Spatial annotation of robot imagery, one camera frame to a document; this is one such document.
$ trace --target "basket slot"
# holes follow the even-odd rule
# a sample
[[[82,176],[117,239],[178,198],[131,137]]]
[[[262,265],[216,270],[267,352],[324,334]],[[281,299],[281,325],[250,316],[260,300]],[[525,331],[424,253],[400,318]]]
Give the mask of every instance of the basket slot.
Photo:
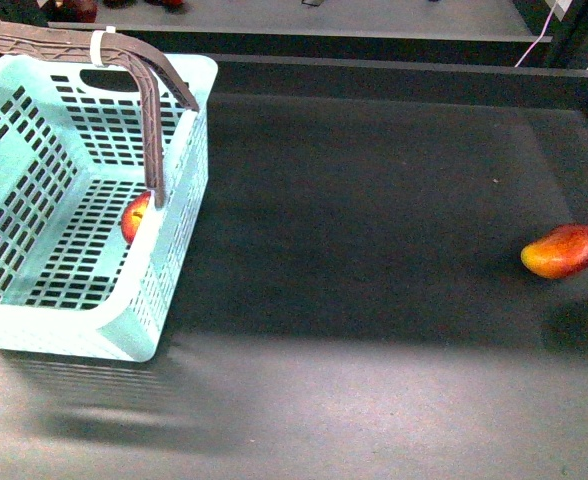
[[[107,300],[128,251],[122,240],[118,250],[107,248],[108,239],[118,229],[124,205],[144,190],[142,183],[94,179],[47,259],[26,304],[87,310]]]
[[[67,76],[50,78],[80,133],[94,163],[143,166],[141,102],[138,93],[130,100],[97,97]],[[169,145],[185,109],[168,92],[161,95],[162,144]]]
[[[78,173],[22,86],[0,109],[1,139],[0,302]]]

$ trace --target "black table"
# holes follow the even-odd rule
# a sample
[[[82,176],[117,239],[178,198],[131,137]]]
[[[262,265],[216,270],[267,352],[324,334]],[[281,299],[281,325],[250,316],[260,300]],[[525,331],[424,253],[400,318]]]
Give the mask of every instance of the black table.
[[[588,479],[588,73],[218,57],[156,357],[0,352],[0,478]]]

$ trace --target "basket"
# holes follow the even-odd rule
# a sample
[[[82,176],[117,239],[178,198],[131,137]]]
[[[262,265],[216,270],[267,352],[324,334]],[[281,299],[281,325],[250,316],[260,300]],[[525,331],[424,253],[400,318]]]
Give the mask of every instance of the basket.
[[[0,22],[0,349],[140,362],[159,342],[207,182],[217,66],[103,33]],[[126,70],[137,92],[85,81]],[[121,215],[146,189],[128,246]]]

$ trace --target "fruit on shelf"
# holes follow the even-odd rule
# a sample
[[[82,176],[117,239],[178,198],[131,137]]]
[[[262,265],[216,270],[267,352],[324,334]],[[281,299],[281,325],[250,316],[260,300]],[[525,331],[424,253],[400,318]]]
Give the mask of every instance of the fruit on shelf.
[[[150,197],[149,190],[141,193],[127,206],[121,216],[121,233],[125,241],[130,245],[134,241],[138,227],[141,225]]]
[[[588,225],[560,225],[521,251],[521,261],[544,278],[569,277],[588,268]]]
[[[94,23],[98,13],[96,0],[56,0],[55,20],[64,22]]]

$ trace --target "white cable tie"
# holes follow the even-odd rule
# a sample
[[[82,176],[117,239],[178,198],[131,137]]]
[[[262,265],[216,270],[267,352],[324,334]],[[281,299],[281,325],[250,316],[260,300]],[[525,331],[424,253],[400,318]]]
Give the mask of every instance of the white cable tie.
[[[101,42],[103,41],[103,34],[116,33],[116,27],[109,25],[105,30],[94,30],[92,32],[92,39],[90,40],[90,60],[95,67],[103,68],[103,59],[101,58]]]

